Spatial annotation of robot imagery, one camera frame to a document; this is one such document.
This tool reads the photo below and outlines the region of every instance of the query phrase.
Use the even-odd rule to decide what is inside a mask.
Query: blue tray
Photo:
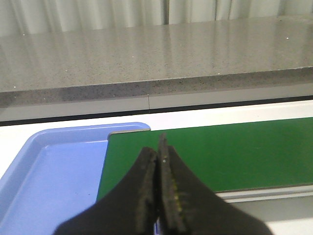
[[[146,124],[44,130],[28,139],[0,180],[0,234],[49,235],[95,203],[108,136]]]

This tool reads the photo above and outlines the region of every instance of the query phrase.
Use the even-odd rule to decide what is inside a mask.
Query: black strip
[[[228,103],[220,103],[220,104],[191,105],[191,106],[170,107],[170,108],[160,108],[160,109],[150,109],[150,110],[122,111],[122,112],[101,113],[101,114],[86,114],[86,115],[74,115],[74,116],[64,116],[64,117],[51,117],[51,118],[44,117],[44,118],[35,118],[35,119],[0,121],[0,126],[94,119],[94,118],[104,118],[104,117],[105,118],[121,117],[121,116],[140,115],[140,114],[157,114],[157,113],[168,113],[168,112],[199,110],[199,109],[215,109],[215,108],[225,108],[225,107],[248,106],[248,105],[256,105],[256,104],[284,103],[284,102],[303,101],[303,100],[313,100],[313,95],[288,97],[288,98],[276,98],[276,99],[228,102]]]

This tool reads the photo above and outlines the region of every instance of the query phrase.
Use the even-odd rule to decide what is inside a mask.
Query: green board
[[[140,150],[166,133],[189,168],[213,191],[313,183],[313,117],[113,134],[98,199],[127,173]]]

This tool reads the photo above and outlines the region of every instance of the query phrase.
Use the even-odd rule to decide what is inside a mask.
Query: gray countertop
[[[313,15],[0,38],[2,109],[311,83]]]

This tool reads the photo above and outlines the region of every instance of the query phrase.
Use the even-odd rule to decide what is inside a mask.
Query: gray ledge
[[[313,15],[301,15],[2,37],[0,120],[5,109],[33,105],[139,97],[136,108],[146,109],[218,103],[217,92],[249,89],[264,95],[247,100],[289,97],[282,87],[313,95],[300,89],[313,83],[312,28]],[[170,102],[197,93],[213,99]]]

